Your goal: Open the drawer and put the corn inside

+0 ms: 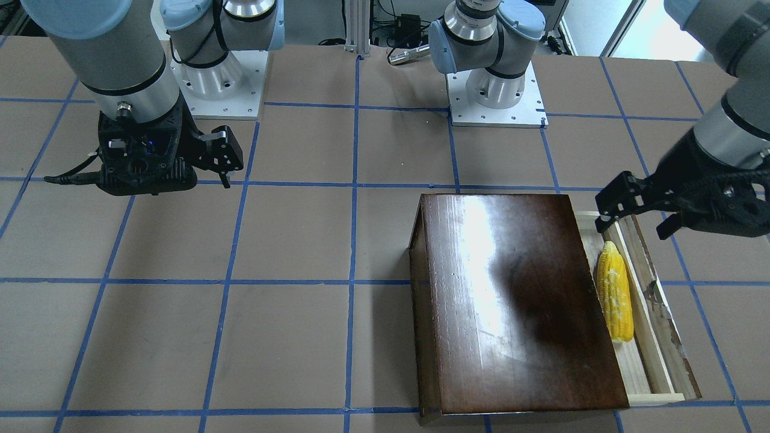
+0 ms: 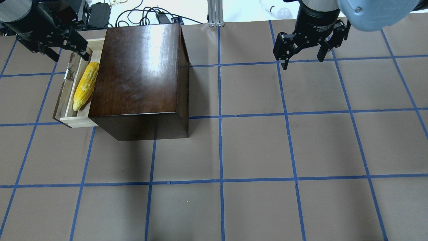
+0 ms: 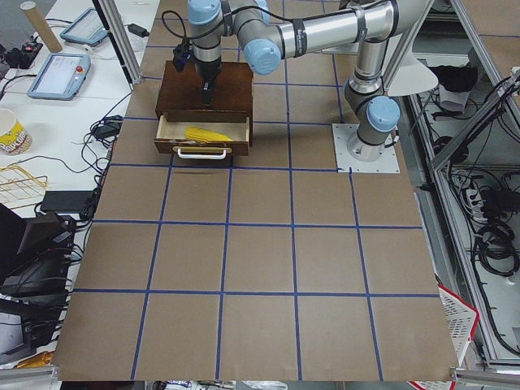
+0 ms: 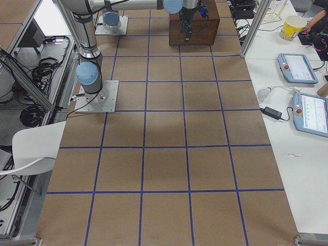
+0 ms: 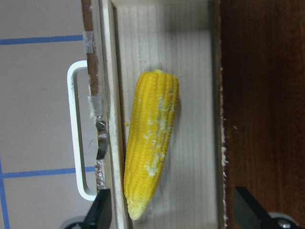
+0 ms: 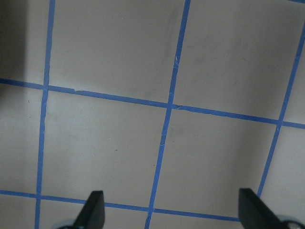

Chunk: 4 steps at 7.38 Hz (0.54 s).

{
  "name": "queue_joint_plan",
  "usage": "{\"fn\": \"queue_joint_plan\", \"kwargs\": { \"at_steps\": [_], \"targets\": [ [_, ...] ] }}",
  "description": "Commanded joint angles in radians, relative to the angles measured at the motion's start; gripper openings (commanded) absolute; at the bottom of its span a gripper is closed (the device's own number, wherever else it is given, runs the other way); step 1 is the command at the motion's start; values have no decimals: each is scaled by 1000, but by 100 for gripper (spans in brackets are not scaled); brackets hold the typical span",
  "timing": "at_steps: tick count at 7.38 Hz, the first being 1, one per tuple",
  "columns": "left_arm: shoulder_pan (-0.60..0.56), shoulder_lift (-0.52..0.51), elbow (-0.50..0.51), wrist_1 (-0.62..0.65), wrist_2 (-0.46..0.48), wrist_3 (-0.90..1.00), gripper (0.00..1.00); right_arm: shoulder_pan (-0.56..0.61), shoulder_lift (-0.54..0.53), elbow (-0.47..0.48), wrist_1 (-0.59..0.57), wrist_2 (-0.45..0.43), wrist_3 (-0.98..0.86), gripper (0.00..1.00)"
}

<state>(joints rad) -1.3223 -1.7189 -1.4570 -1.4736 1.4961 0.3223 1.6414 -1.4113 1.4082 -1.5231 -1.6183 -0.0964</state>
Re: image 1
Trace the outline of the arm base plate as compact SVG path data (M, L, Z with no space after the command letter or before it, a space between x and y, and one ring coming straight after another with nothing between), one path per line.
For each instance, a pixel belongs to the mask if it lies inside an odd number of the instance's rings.
M269 59L267 51L233 51L209 69L171 60L171 71L196 120L258 120Z
M452 124L545 128L549 121L533 63L523 76L503 79L486 69L446 74Z

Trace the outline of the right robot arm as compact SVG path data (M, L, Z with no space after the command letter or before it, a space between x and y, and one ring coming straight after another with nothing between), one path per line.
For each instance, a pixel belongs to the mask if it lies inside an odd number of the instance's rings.
M197 171L223 187L245 169L231 127L206 134L193 118L196 102L256 98L257 69L237 52L277 51L285 43L282 1L162 1L170 47L164 49L138 1L24 1L99 105L98 148L77 167L46 176L56 185L95 185L111 195L189 190Z

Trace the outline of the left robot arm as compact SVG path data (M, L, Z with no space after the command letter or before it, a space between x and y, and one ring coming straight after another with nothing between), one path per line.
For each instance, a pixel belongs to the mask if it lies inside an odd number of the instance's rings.
M623 171L595 197L605 232L611 220L661 210L660 239L682 228L759 238L768 234L768 2L666 1L665 10L735 77L644 179ZM442 74L471 71L471 98L490 109L514 106L512 85L544 35L544 16L525 1L453 1L429 27Z

